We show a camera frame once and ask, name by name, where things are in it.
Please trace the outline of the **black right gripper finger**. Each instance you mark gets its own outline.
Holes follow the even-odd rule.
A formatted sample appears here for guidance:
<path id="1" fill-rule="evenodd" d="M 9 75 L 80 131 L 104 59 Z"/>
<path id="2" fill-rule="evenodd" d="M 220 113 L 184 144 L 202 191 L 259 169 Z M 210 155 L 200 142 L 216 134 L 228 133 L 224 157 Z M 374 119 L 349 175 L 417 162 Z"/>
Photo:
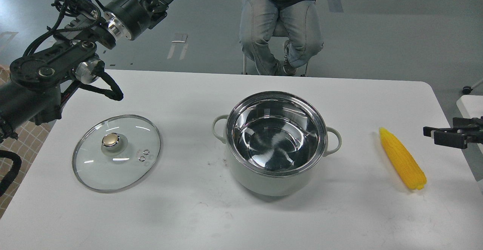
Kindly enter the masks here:
<path id="1" fill-rule="evenodd" d="M 452 128 L 424 127 L 423 135 L 433 138 L 436 145 L 455 147 L 461 150 L 466 149 L 468 143 L 483 143 L 482 117 L 471 119 L 455 117 L 452 122 Z"/>

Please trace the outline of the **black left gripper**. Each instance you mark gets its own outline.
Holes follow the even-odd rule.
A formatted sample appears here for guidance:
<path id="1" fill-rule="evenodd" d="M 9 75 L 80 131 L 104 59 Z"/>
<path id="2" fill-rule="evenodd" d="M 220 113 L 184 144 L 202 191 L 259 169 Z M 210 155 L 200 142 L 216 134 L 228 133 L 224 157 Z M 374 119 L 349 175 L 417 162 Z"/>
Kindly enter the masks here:
<path id="1" fill-rule="evenodd" d="M 174 0 L 113 0 L 103 9 L 107 30 L 116 39 L 135 40 L 166 16 Z"/>

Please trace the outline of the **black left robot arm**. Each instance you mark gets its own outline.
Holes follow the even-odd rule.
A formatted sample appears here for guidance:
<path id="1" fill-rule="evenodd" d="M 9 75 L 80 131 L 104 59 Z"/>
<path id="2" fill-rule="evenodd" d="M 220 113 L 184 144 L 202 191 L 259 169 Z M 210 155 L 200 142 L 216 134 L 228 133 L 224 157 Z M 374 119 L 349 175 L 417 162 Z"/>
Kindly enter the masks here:
<path id="1" fill-rule="evenodd" d="M 1 86 L 1 141 L 18 139 L 16 129 L 59 120 L 78 89 L 123 100 L 123 92 L 104 70 L 99 42 L 111 50 L 119 39 L 135 40 L 167 16 L 174 0 L 54 0 L 57 21 L 10 64 Z"/>

